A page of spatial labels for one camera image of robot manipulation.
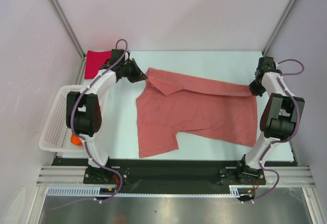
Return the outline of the salmon pink t shirt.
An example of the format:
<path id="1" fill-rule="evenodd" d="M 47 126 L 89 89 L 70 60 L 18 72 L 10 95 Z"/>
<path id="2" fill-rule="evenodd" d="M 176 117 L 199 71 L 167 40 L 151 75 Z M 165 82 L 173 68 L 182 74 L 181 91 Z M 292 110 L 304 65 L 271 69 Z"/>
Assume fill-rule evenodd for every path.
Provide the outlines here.
<path id="1" fill-rule="evenodd" d="M 177 150 L 180 132 L 254 146 L 258 109 L 246 85 L 154 68 L 146 75 L 136 99 L 140 158 Z"/>

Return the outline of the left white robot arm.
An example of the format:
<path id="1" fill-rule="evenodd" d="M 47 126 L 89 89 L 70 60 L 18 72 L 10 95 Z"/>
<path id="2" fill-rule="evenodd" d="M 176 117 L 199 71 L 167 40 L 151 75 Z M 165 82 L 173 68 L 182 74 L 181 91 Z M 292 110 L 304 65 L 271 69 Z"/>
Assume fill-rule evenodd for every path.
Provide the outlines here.
<path id="1" fill-rule="evenodd" d="M 100 99 L 122 78 L 136 83 L 148 77 L 130 57 L 129 51 L 116 48 L 90 84 L 80 91 L 70 91 L 66 96 L 66 126 L 81 140 L 88 155 L 88 165 L 97 168 L 95 177 L 102 183 L 112 179 L 113 171 L 106 166 L 108 154 L 95 139 L 102 125 Z"/>

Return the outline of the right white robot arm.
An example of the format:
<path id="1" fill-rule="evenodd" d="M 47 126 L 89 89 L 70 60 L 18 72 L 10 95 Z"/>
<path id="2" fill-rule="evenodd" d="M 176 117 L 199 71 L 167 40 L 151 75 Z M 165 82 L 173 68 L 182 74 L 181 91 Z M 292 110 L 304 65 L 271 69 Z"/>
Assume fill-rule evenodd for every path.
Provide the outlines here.
<path id="1" fill-rule="evenodd" d="M 304 70 L 304 65 L 295 59 L 275 63 L 272 57 L 259 58 L 249 89 L 255 96 L 266 92 L 269 99 L 260 120 L 260 136 L 237 164 L 236 179 L 241 184 L 262 179 L 268 156 L 278 145 L 289 142 L 297 134 L 305 100 L 290 91 L 284 77 L 299 75 Z"/>

